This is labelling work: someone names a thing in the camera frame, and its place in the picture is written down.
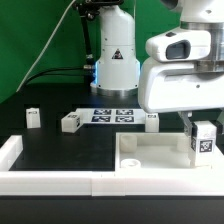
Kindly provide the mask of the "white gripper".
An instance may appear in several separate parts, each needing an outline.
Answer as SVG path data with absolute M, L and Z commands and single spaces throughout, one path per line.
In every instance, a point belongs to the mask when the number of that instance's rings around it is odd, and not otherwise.
M 179 112 L 184 133 L 192 136 L 189 111 L 224 108 L 224 73 L 197 72 L 193 63 L 160 63 L 148 58 L 142 65 L 138 103 L 147 113 Z M 224 134 L 224 111 L 216 122 Z

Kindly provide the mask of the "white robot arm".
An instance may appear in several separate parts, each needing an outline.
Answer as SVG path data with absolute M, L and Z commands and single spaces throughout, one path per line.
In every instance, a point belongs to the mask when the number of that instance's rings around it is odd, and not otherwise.
M 180 25 L 147 40 L 136 59 L 135 21 L 118 4 L 101 9 L 101 56 L 91 88 L 104 95 L 138 92 L 147 113 L 178 112 L 185 126 L 195 110 L 224 110 L 224 0 L 160 0 Z

